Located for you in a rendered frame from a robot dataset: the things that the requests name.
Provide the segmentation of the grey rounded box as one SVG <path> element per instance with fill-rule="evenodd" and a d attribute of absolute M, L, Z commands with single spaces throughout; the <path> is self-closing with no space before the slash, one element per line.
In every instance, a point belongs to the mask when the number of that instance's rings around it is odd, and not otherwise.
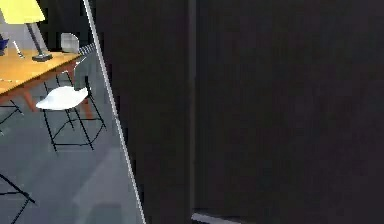
<path fill-rule="evenodd" d="M 72 33 L 62 33 L 60 36 L 60 46 L 63 52 L 66 53 L 78 53 L 79 52 L 79 40 Z"/>

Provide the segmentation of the orange wooden table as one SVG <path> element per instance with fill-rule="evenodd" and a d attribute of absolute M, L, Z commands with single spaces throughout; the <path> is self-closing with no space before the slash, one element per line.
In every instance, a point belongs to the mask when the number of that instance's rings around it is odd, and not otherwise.
<path fill-rule="evenodd" d="M 64 71 L 74 79 L 75 63 L 79 54 L 52 52 L 53 58 L 46 62 L 36 62 L 32 56 L 36 50 L 23 50 L 20 58 L 15 49 L 6 49 L 0 56 L 0 105 L 17 96 L 22 96 L 31 111 L 37 112 L 36 103 L 30 90 L 54 78 Z"/>

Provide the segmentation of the white pen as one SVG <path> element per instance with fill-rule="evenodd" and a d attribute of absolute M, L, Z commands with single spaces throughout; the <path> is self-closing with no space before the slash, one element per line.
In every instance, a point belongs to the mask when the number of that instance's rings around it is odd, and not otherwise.
<path fill-rule="evenodd" d="M 17 51 L 18 56 L 19 56 L 20 58 L 25 58 L 25 56 L 24 56 L 24 55 L 22 54 L 22 52 L 20 51 L 20 49 L 19 49 L 19 47 L 18 47 L 16 41 L 13 41 L 12 43 L 13 43 L 13 45 L 14 45 L 16 51 Z"/>

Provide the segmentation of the yellow shade table lamp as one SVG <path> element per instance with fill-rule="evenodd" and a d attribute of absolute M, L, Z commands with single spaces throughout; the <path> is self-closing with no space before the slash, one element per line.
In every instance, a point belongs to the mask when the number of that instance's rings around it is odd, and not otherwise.
<path fill-rule="evenodd" d="M 37 0 L 0 0 L 0 11 L 7 24 L 24 24 L 27 26 L 35 48 L 38 51 L 38 54 L 32 57 L 33 61 L 45 62 L 53 58 L 51 54 L 43 52 L 32 28 L 33 23 L 45 20 Z"/>

